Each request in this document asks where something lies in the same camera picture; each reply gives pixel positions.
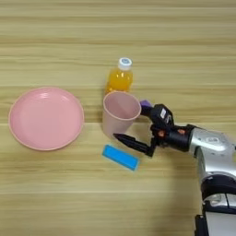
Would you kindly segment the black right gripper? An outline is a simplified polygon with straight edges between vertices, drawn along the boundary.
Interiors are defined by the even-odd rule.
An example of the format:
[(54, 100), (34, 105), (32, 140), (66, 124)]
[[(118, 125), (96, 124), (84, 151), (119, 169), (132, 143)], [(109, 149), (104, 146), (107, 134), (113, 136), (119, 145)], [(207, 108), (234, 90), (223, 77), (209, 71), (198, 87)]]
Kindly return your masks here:
[[(141, 107), (141, 114), (148, 118), (152, 116), (152, 111), (153, 107)], [(153, 124), (150, 127), (153, 137), (151, 138), (149, 146), (143, 142), (137, 141), (134, 137), (125, 134), (114, 134), (113, 136), (127, 147), (142, 152), (152, 158), (156, 146), (161, 148), (170, 147), (182, 152), (187, 152), (190, 148), (192, 132), (194, 129), (195, 126), (191, 124), (186, 126), (174, 125), (167, 128), (160, 128)]]

